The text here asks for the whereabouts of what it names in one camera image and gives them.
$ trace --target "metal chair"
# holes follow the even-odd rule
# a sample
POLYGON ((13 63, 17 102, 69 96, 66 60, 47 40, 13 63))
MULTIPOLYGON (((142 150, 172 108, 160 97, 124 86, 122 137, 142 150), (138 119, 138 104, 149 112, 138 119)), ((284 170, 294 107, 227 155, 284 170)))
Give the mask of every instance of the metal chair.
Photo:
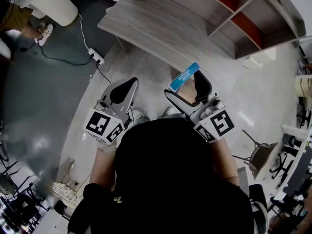
POLYGON ((248 158, 242 158, 235 155, 233 155, 233 157, 244 160, 245 163, 249 166, 249 169, 253 174, 253 178, 256 179, 260 170, 267 163, 274 147, 278 143, 273 143, 271 145, 267 143, 260 144, 259 142, 255 141, 245 130, 243 130, 243 132, 254 142, 255 149, 252 155, 248 158))

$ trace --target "floor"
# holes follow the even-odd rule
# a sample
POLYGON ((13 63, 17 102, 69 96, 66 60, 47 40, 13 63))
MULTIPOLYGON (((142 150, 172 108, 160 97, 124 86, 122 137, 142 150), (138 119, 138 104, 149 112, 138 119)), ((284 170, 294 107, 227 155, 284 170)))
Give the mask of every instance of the floor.
MULTIPOLYGON (((99 30, 97 23, 111 4, 102 0, 72 0, 83 17, 87 44, 105 56, 114 44, 115 36, 99 30)), ((68 27, 52 22, 54 31, 43 46, 49 57, 65 59, 73 63, 89 60, 80 28, 80 18, 68 27)), ((39 19, 32 19, 34 26, 39 19)), ((8 35, 19 47, 28 47, 32 40, 18 32, 8 35)), ((46 59, 35 45, 29 51, 16 52, 9 69, 4 88, 3 120, 6 133, 6 149, 11 162, 18 160, 12 171, 17 184, 29 175, 28 182, 36 181, 45 194, 45 183, 57 176, 59 159, 67 133, 80 100, 96 71, 93 60, 85 66, 73 66, 46 59)))
MULTIPOLYGON (((280 125, 296 125, 298 98, 293 78, 300 55, 291 44, 280 46, 277 48, 276 60, 257 70, 242 69, 240 62, 226 57, 222 59, 217 52, 215 55, 212 52, 211 59, 214 67, 210 77, 222 88, 220 94, 236 126, 226 137, 232 153, 248 157, 254 150, 253 142, 243 134, 242 129, 260 143, 279 142, 278 148, 256 181, 247 169, 249 183, 261 183, 266 196, 269 197, 270 194, 274 194, 278 184, 278 181, 271 180, 268 170, 275 164, 278 150, 282 146, 283 134, 280 125), (229 66, 232 67, 230 72, 224 72, 224 63, 228 65, 228 69, 229 66)), ((151 119, 156 119, 170 106, 163 90, 172 80, 172 68, 154 56, 136 47, 125 54, 120 45, 115 43, 105 58, 105 64, 100 68, 111 82, 124 77, 137 77, 139 90, 134 107, 141 108, 151 119)), ((62 169, 59 169, 59 177, 68 164, 75 160, 71 179, 79 185, 84 181, 84 185, 88 183, 96 154, 96 141, 84 132, 83 124, 89 108, 95 106, 108 85, 108 81, 96 72, 70 127, 60 160, 62 169)), ((238 159, 236 161, 238 167, 245 165, 238 159)))

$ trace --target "black cable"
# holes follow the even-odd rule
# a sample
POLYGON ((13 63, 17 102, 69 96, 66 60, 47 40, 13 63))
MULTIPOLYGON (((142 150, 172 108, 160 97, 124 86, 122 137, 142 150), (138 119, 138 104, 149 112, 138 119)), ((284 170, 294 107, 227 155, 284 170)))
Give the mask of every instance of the black cable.
POLYGON ((130 107, 130 110, 131 110, 131 114, 132 114, 132 120, 133 120, 133 124, 135 125, 136 123, 135 123, 135 118, 134 118, 134 116, 133 116, 133 112, 132 112, 132 108, 130 107))
POLYGON ((2 25, 0 24, 0 29, 1 29, 2 27, 4 27, 4 26, 6 25, 6 23, 9 21, 9 19, 11 18, 12 13, 13 13, 13 10, 14 10, 14 4, 15 4, 15 0, 13 0, 12 10, 11 10, 11 13, 10 13, 8 19, 7 19, 7 20, 5 21, 5 23, 3 23, 2 25))
POLYGON ((67 60, 62 60, 62 59, 58 59, 58 58, 52 58, 52 57, 48 57, 45 55, 45 53, 43 52, 43 48, 39 45, 40 49, 41 49, 41 53, 43 54, 44 57, 46 57, 47 59, 51 59, 51 60, 58 60, 58 61, 63 61, 63 62, 66 62, 70 65, 73 65, 73 66, 84 66, 84 65, 87 65, 91 59, 92 59, 92 56, 90 56, 90 59, 86 62, 86 63, 82 63, 82 64, 77 64, 77 63, 72 63, 72 62, 69 62, 67 60))
POLYGON ((99 63, 97 62, 96 66, 97 66, 97 69, 99 70, 99 72, 101 73, 101 75, 102 75, 105 79, 107 79, 108 82, 109 82, 110 84, 112 84, 111 81, 110 81, 104 74, 102 74, 102 72, 101 72, 100 69, 98 68, 98 65, 99 65, 99 63))
POLYGON ((28 50, 30 50, 32 47, 34 47, 34 45, 36 44, 36 42, 34 42, 29 48, 25 48, 25 47, 17 47, 21 52, 26 52, 28 50))

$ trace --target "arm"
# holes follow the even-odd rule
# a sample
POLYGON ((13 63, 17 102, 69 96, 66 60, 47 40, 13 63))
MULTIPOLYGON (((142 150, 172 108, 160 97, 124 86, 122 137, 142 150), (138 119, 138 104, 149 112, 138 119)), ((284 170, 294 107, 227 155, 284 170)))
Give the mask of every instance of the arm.
POLYGON ((109 150, 97 149, 96 159, 91 171, 90 183, 98 184, 111 190, 115 185, 115 167, 114 160, 116 156, 116 146, 110 147, 109 150))
POLYGON ((236 162, 225 139, 210 144, 216 173, 233 185, 239 186, 236 162))

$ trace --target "white shoe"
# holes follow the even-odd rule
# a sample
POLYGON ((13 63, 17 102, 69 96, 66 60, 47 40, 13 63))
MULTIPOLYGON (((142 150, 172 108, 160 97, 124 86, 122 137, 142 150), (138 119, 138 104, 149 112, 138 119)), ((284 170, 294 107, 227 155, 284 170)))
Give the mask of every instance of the white shoe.
POLYGON ((40 46, 43 46, 45 42, 48 40, 49 36, 52 34, 53 25, 49 24, 42 33, 42 39, 38 40, 40 46))
POLYGON ((45 30, 47 24, 45 22, 41 22, 40 26, 37 28, 37 30, 41 33, 43 33, 43 31, 45 30))
POLYGON ((145 116, 144 113, 142 112, 142 110, 139 109, 139 108, 134 108, 132 110, 132 112, 133 112, 134 121, 136 121, 140 117, 144 117, 145 116))
POLYGON ((164 117, 167 117, 169 115, 173 115, 175 113, 175 108, 174 107, 168 107, 165 111, 164 117))

